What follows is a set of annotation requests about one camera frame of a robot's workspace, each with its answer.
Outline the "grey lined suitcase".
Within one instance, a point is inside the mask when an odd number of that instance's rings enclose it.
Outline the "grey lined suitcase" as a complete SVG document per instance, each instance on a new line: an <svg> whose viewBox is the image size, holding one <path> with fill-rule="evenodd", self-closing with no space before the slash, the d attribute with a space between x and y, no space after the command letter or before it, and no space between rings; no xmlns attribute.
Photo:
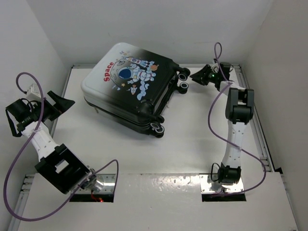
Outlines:
<svg viewBox="0 0 308 231"><path fill-rule="evenodd" d="M187 93L190 74L170 58L121 42L80 86L88 105L138 133L161 138L162 112L174 92Z"/></svg>

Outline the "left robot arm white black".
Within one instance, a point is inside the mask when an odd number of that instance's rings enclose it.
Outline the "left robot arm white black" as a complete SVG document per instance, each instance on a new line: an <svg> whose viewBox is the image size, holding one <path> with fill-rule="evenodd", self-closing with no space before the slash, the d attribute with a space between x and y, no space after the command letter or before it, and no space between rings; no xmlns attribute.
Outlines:
<svg viewBox="0 0 308 231"><path fill-rule="evenodd" d="M65 99L53 91L48 95L54 104L41 98L40 93L26 92L21 98L5 108L7 116L13 115L17 124L9 120L12 135L26 137L38 154L37 172L60 192L67 194L78 184L90 176L92 170L86 166L64 144L57 144L45 125L46 120L54 121L68 109L75 101Z"/></svg>

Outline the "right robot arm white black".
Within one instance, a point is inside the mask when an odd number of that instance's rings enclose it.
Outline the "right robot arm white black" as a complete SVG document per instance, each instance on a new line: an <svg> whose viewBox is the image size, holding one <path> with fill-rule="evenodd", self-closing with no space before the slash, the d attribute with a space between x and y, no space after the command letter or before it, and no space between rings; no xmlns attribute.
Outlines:
<svg viewBox="0 0 308 231"><path fill-rule="evenodd" d="M230 65L205 65L200 71L191 75L194 82L206 86L213 83L220 94L227 96L225 117L228 121L226 151L213 181L224 185L239 182L241 176L241 148L246 126L254 114L254 91L239 86L230 80L227 74Z"/></svg>

